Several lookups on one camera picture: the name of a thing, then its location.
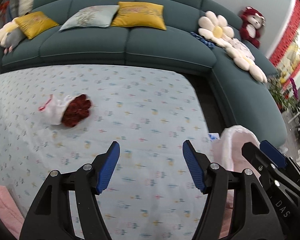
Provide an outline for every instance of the mattress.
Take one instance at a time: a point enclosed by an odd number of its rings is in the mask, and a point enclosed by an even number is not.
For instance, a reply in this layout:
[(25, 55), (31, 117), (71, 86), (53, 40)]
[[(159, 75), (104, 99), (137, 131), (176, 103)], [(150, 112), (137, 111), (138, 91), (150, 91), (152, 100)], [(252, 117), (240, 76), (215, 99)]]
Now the mattress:
[[(47, 124), (38, 107), (50, 94), (86, 94), (90, 116), (74, 128)], [(55, 65), (0, 75), (0, 185), (24, 216), (50, 171), (76, 171), (117, 141), (119, 161), (97, 197), (112, 239), (191, 239), (206, 198), (183, 158), (186, 139), (213, 161), (197, 96), (181, 74)], [(71, 213), (83, 238), (73, 204)]]

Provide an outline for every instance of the pink blanket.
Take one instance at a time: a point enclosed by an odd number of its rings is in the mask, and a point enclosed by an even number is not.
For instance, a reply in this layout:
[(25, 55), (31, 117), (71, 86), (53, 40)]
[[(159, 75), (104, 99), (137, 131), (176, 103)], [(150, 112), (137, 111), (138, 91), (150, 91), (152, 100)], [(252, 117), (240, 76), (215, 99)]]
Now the pink blanket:
[(19, 239), (25, 220), (5, 186), (0, 186), (0, 219), (14, 237)]
[[(212, 142), (214, 161), (228, 171), (242, 172), (244, 169), (251, 169), (255, 176), (259, 178), (260, 174), (257, 170), (242, 156), (241, 148), (246, 142), (252, 142), (257, 147), (260, 145), (257, 137), (250, 130), (240, 125), (225, 129), (221, 134), (220, 140)], [(226, 210), (219, 238), (225, 237), (229, 233), (233, 196), (234, 191), (228, 191)]]

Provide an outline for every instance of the green plant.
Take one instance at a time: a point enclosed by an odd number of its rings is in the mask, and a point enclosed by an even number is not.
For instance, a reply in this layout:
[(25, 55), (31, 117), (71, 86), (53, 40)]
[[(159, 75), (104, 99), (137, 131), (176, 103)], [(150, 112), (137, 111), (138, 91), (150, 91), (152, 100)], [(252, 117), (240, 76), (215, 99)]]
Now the green plant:
[(287, 111), (289, 109), (292, 112), (300, 111), (298, 106), (298, 101), (295, 97), (289, 97), (287, 93), (282, 91), (282, 85), (279, 81), (280, 73), (273, 78), (270, 78), (269, 81), (269, 92), (272, 95), (274, 101), (276, 102), (278, 108), (281, 112)]

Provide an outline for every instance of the flower-shaped pillow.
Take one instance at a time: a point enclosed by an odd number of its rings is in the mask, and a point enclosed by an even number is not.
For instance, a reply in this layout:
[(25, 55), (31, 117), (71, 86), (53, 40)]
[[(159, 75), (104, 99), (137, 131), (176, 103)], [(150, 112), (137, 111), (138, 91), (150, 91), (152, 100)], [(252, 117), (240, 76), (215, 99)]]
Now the flower-shaped pillow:
[(199, 19), (198, 24), (201, 27), (198, 33), (205, 39), (215, 42), (219, 47), (232, 47), (230, 41), (234, 37), (234, 31), (222, 15), (216, 16), (213, 12), (207, 11), (206, 15)]

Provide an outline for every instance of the blue fabric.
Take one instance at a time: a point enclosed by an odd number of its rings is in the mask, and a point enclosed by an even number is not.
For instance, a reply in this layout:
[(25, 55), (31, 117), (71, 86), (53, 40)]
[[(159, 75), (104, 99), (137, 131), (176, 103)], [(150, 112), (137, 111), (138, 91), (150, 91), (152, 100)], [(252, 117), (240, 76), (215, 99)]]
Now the blue fabric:
[(216, 46), (216, 44), (214, 42), (208, 41), (205, 38), (203, 38), (202, 36), (200, 36), (194, 32), (190, 32), (190, 34), (192, 36), (194, 36), (195, 38), (197, 38), (199, 41), (201, 41), (203, 44), (205, 44), (210, 49), (213, 49)]

